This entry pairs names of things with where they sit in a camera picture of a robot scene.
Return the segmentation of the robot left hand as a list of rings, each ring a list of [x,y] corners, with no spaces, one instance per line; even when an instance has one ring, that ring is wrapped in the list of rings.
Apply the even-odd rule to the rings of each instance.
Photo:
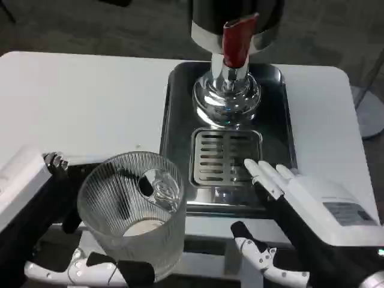
[[[155,271],[142,260],[119,260],[104,252],[75,249],[68,268],[55,272],[32,261],[40,238],[56,221],[65,233],[81,222],[75,206],[80,186],[98,163],[70,164],[60,153],[22,148],[1,167],[1,286],[26,278],[69,287],[152,285]]]

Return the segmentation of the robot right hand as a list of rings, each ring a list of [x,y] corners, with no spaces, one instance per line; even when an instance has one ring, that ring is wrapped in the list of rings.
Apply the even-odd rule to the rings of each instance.
[[[383,226],[342,185],[245,159],[254,190],[296,250],[300,271],[274,264],[277,247],[231,225],[239,252],[265,279],[286,287],[382,287]]]

